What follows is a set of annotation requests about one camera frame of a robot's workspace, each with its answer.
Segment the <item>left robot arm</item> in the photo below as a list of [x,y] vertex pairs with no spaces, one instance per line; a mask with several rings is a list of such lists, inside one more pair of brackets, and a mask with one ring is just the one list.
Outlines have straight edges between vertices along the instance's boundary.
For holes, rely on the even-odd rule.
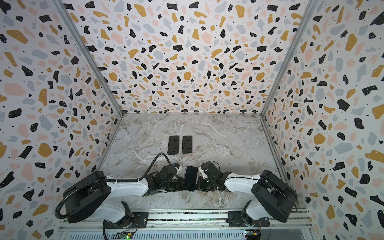
[[114,179],[105,176],[103,171],[96,171],[65,190],[55,209],[55,217],[66,219],[68,223],[88,218],[117,223],[130,217],[130,210],[126,202],[115,204],[112,199],[182,191],[185,184],[179,176],[181,170],[178,163],[170,164],[141,179]]

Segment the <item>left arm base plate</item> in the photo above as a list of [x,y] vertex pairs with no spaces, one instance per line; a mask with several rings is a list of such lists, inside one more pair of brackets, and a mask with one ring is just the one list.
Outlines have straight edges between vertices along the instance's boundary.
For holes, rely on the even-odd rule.
[[117,223],[106,222],[106,229],[145,229],[149,220],[149,212],[133,212],[129,217],[123,217]]

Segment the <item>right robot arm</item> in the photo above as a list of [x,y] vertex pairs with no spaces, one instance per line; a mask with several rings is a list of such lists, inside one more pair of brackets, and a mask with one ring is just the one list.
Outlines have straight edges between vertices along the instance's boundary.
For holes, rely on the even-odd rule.
[[222,172],[212,161],[198,168],[195,189],[202,192],[239,192],[252,195],[240,211],[240,224],[253,226],[263,218],[285,223],[293,209],[297,209],[297,193],[271,171],[246,176]]

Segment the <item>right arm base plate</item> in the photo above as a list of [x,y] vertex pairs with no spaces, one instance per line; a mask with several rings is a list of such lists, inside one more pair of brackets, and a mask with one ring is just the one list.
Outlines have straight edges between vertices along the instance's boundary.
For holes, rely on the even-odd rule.
[[252,220],[248,215],[246,215],[242,211],[229,211],[227,223],[231,228],[259,228],[269,226],[268,220]]

